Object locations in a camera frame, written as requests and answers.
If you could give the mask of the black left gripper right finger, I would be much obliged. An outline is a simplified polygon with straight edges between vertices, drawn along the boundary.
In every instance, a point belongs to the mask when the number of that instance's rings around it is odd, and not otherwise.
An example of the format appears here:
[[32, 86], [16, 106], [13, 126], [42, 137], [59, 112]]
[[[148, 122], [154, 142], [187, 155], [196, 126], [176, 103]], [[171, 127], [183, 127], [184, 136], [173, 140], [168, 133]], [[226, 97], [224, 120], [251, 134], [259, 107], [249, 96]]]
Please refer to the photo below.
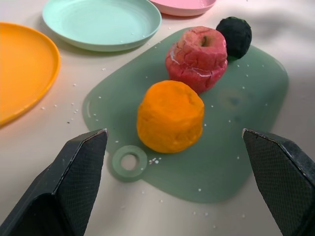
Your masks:
[[257, 187], [284, 236], [315, 234], [315, 163], [293, 141], [243, 129]]

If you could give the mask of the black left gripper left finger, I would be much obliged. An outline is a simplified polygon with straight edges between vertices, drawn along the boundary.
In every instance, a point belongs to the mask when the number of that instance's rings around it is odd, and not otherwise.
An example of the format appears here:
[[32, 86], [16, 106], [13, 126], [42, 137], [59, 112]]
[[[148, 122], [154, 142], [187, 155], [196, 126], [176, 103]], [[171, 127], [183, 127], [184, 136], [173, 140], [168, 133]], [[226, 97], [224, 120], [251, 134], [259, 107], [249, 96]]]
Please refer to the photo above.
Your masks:
[[99, 190], [107, 130], [65, 143], [0, 226], [2, 236], [82, 236]]

